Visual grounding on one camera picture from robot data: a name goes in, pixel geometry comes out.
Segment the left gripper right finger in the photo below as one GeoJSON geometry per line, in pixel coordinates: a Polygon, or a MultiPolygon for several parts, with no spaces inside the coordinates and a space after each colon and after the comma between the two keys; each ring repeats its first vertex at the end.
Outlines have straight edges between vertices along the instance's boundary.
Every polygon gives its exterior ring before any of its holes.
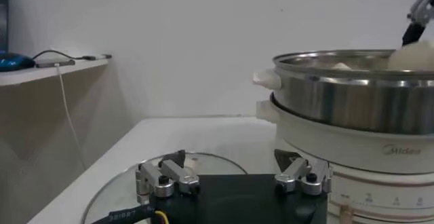
{"type": "Polygon", "coordinates": [[[292,193],[297,186],[306,195],[332,191],[332,169],[328,162],[317,160],[312,164],[296,152],[280,149],[274,150],[274,156],[280,169],[274,176],[274,182],[282,193],[292,193]]]}

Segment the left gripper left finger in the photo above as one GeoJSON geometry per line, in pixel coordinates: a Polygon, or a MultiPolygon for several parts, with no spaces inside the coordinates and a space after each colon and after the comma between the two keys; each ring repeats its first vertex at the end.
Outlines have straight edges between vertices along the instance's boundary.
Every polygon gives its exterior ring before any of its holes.
{"type": "Polygon", "coordinates": [[[137,202],[144,205],[153,196],[157,199],[172,197],[176,191],[197,195],[200,191],[199,177],[185,168],[186,151],[163,155],[156,163],[139,163],[135,170],[137,202]]]}

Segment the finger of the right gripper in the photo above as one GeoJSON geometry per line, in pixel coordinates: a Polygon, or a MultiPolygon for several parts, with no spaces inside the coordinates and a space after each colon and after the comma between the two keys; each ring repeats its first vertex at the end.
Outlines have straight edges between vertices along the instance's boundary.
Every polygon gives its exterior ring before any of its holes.
{"type": "Polygon", "coordinates": [[[402,37],[402,46],[419,41],[433,19],[433,0],[416,0],[407,14],[410,24],[402,37]]]}

